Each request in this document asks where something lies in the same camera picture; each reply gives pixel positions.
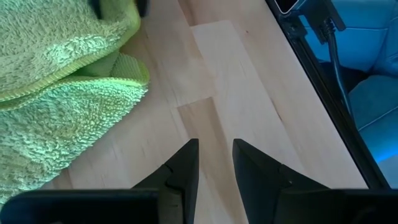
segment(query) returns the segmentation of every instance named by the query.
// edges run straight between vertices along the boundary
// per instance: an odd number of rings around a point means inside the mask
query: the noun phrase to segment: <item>black frame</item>
[[[335,100],[336,96],[330,91],[331,86],[327,82],[326,74],[304,38],[306,31],[301,29],[303,25],[300,19],[298,17],[287,19],[285,15],[280,13],[274,0],[265,1],[321,99],[366,184],[370,189],[390,189],[386,178],[359,135],[351,116],[341,102]]]

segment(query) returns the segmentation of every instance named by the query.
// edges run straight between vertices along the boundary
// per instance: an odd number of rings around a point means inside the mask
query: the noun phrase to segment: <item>microfiber cloth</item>
[[[59,175],[139,102],[149,75],[119,48],[133,0],[0,1],[0,207]]]

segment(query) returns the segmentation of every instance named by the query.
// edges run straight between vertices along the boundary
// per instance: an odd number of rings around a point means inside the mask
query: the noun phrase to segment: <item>black edge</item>
[[[366,184],[370,189],[390,189],[386,178],[383,176],[362,137],[359,135],[348,112],[343,108],[341,103],[334,100],[332,93],[329,91],[331,88],[328,87],[324,71],[307,41],[304,37],[289,38],[289,33],[281,21],[282,14],[279,13],[274,1],[266,0],[266,3],[286,36],[287,41],[293,48],[294,53],[321,99],[333,124],[336,126],[340,137],[345,143]]]

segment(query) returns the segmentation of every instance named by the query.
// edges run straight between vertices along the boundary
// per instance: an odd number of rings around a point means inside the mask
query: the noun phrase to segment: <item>light wooden surface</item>
[[[130,188],[190,138],[195,223],[247,223],[234,138],[329,187],[366,187],[263,0],[152,0],[123,51],[148,66],[147,96],[44,188]]]

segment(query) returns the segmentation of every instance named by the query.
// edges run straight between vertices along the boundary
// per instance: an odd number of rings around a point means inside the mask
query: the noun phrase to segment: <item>green microfiber towel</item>
[[[143,97],[148,72],[118,49],[139,28],[133,0],[0,1],[0,207],[37,189]]]

